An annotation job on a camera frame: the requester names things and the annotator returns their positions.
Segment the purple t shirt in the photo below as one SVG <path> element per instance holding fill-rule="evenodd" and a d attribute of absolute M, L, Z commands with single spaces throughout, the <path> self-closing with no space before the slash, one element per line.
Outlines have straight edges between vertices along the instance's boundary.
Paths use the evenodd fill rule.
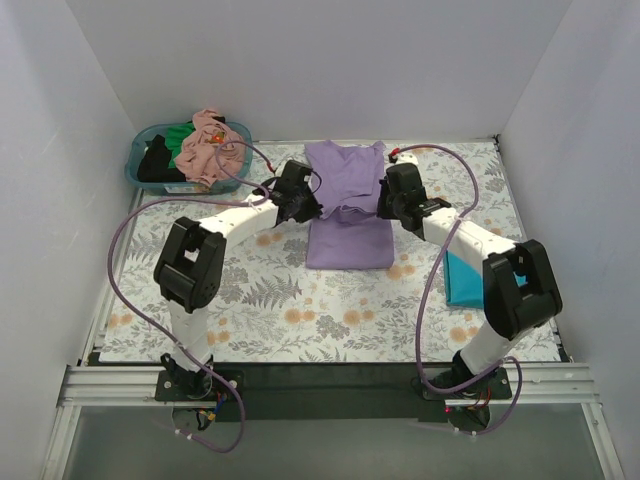
<path fill-rule="evenodd" d="M 311 221 L 306 267 L 315 270 L 386 269 L 394 263 L 389 220 L 377 216 L 386 145 L 340 146 L 330 140 L 305 146 L 319 174 L 312 181 L 322 213 Z"/>

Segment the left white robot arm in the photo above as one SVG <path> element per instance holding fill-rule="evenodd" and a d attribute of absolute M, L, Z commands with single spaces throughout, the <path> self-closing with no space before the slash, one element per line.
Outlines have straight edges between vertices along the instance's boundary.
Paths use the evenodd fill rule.
<path fill-rule="evenodd" d="M 213 386 L 210 361 L 208 305 L 221 286 L 226 251 L 249 237 L 294 220 L 317 218 L 322 205 L 312 183 L 319 175 L 290 160 L 281 173 L 260 184 L 239 207 L 198 221 L 182 217 L 169 232 L 153 278 L 167 301 L 174 350 L 161 358 L 165 369 L 180 372 L 178 387 L 193 400 L 205 398 Z"/>

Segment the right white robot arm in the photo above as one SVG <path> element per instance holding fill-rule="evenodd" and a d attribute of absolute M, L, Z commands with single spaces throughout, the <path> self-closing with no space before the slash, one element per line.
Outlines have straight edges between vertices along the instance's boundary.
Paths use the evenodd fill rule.
<path fill-rule="evenodd" d="M 453 254 L 482 279 L 485 322 L 459 350 L 449 370 L 428 379 L 428 391 L 475 397 L 489 384 L 489 374 L 531 330 L 561 312 L 563 303 L 549 257 L 536 240 L 517 243 L 466 219 L 449 202 L 426 194 L 418 167 L 391 165 L 381 182 L 378 214 L 397 220 L 419 239 Z"/>

